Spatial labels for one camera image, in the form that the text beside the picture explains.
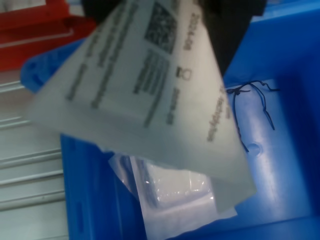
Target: label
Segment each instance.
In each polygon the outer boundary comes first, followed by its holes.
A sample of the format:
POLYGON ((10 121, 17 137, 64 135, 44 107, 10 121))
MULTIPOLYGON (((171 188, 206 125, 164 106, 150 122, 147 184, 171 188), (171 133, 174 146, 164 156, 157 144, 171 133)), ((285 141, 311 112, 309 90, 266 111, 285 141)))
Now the label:
POLYGON ((204 173, 231 189, 241 185, 250 195, 255 187, 230 115, 202 11, 192 0, 123 1, 29 111, 68 135, 204 173))

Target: blue bin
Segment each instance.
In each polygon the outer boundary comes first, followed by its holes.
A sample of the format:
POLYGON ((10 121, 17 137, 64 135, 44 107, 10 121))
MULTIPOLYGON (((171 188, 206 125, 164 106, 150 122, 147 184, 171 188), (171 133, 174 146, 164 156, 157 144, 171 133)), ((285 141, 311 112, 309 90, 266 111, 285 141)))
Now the blue bin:
MULTIPOLYGON (((269 6, 255 17, 225 76, 227 88, 256 84, 260 95, 236 97, 241 139, 257 194, 236 206, 238 216, 219 220, 175 240, 320 239, 320 1, 269 6)), ((31 58, 21 82, 33 92, 48 80, 82 41, 31 58)), ((139 203, 111 170, 112 153, 61 137, 71 240, 146 239, 139 203)))

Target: metal shelf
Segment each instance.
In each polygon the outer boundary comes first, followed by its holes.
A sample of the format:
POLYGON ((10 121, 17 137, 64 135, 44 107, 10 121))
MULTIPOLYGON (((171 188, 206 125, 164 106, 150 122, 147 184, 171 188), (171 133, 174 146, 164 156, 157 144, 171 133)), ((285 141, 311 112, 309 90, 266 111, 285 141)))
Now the metal shelf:
POLYGON ((0 73, 0 239, 68 240, 60 137, 22 117, 32 98, 0 73))

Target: black cord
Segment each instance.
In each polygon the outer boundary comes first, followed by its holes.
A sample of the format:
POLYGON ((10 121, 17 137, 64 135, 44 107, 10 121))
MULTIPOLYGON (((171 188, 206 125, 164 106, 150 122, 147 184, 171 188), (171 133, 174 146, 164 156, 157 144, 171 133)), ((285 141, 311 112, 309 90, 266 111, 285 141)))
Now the black cord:
MULTIPOLYGON (((246 85, 250 85, 251 87, 253 87, 258 92, 259 95, 260 94, 262 95, 263 99, 261 99, 261 103, 262 103, 262 106, 263 106, 263 112, 266 115, 266 117, 267 117, 272 129, 275 130, 274 122, 272 121, 271 116, 270 116, 269 112, 267 111, 266 97, 263 94, 263 92, 256 85, 254 85, 253 83, 260 83, 262 86, 267 86, 267 88, 269 89, 270 92, 280 91, 280 89, 277 89, 277 88, 275 88, 275 89, 270 88, 267 83, 264 83, 262 81, 249 81, 249 82, 246 82, 246 83, 242 84, 241 86, 239 86, 237 88, 228 89, 226 91, 228 94, 233 94, 233 100, 232 100, 233 115, 234 115, 234 120, 235 120, 235 124, 236 124, 237 131, 238 131, 240 139, 241 139, 241 134, 240 134, 240 128, 239 128, 239 125, 238 125, 237 112, 236 112, 236 96, 239 95, 240 93, 250 92, 250 90, 241 90, 246 85)), ((243 148, 245 149, 245 151, 248 153, 249 150, 248 150, 248 148, 246 147, 246 145, 244 144, 244 142, 242 140, 241 140, 241 143, 242 143, 243 148)))

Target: plastic bag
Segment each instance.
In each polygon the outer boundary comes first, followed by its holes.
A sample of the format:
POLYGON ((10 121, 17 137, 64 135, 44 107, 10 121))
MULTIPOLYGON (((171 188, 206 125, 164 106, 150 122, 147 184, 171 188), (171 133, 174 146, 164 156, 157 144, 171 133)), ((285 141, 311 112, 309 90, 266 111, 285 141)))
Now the plastic bag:
POLYGON ((188 170, 166 169, 131 157, 148 240, 164 240, 235 216, 216 209, 210 178, 188 170))

